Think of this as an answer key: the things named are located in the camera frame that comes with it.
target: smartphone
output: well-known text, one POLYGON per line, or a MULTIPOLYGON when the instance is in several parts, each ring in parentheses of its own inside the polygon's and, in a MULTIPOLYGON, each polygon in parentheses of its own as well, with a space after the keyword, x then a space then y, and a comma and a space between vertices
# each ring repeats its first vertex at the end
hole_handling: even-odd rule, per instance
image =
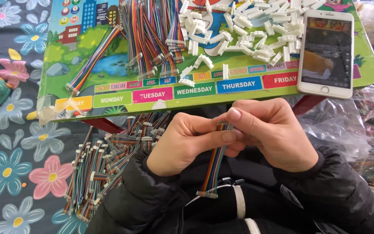
POLYGON ((304 18, 298 90, 348 99, 353 93, 354 18, 349 13, 309 10, 304 18))

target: pink flower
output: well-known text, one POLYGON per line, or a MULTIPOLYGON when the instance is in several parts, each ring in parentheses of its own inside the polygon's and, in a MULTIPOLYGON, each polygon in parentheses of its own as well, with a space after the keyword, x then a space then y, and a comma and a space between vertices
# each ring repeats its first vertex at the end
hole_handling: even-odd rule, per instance
POLYGON ((0 70, 0 77, 8 80, 8 84, 12 85, 14 89, 18 86, 19 82, 25 82, 30 77, 25 68, 25 61, 11 61, 9 59, 0 59, 0 64, 5 67, 0 70))
POLYGON ((71 163, 60 165, 57 155, 52 155, 44 162, 44 168, 37 168, 30 172, 28 178, 36 183, 33 198, 42 199, 51 191, 55 197, 62 197, 67 190, 66 178, 70 176, 73 167, 71 163))

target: floral blanket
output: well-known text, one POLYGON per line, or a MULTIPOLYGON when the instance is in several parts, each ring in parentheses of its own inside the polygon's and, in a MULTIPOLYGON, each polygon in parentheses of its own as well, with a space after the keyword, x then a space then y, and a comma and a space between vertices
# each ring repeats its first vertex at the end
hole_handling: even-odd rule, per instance
POLYGON ((0 234, 82 234, 87 226, 62 209, 89 127, 35 119, 50 11, 50 0, 0 0, 0 77, 15 88, 0 106, 0 234))

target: black puffer jacket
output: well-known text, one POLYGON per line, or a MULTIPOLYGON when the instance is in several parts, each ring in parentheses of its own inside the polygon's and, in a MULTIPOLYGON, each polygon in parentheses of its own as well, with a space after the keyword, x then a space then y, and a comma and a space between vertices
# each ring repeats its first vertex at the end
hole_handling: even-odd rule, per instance
MULTIPOLYGON (((266 199, 268 203, 268 200, 274 201, 275 197, 278 197, 276 204, 283 207, 283 210, 278 210, 276 216, 251 217, 262 234, 374 233, 374 193, 367 183, 339 154, 333 153, 327 147, 319 147, 317 152, 318 163, 312 169, 300 173, 271 169, 246 159, 241 161, 225 157, 219 177, 244 179, 245 184, 242 187, 248 184, 248 188, 254 188, 256 191, 255 195, 245 194, 245 198, 262 201, 266 199), (299 203, 303 209, 288 201, 299 203), (291 220, 296 224, 296 228, 293 231, 276 228, 284 223, 281 219, 291 220), (313 229, 308 227, 307 220, 311 222, 313 229)), ((86 229, 86 234, 192 233, 184 226, 185 222, 190 220, 184 217, 184 206, 195 195, 190 193, 188 196, 184 191, 196 191, 196 187, 201 186, 210 152, 199 155, 192 165, 173 177, 158 177, 151 173, 146 166, 148 154, 149 152, 140 152, 131 158, 123 173, 122 185, 112 189, 103 199, 86 229)), ((263 210, 263 206, 250 208, 247 207, 247 213, 252 209, 263 210)), ((204 210, 199 208, 193 210, 193 213, 205 212, 204 210)), ((221 228, 206 232, 250 233, 228 231, 224 224, 219 226, 221 228)))

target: blue skyscraper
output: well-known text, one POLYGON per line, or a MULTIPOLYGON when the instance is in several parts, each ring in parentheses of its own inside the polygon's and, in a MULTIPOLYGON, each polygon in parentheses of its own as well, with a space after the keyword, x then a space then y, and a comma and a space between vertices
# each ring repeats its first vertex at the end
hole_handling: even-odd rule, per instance
POLYGON ((108 3, 99 3, 96 5, 96 25, 108 24, 109 20, 106 18, 108 14, 108 3))
POLYGON ((96 0, 86 0, 83 4, 81 34, 96 25, 96 0))

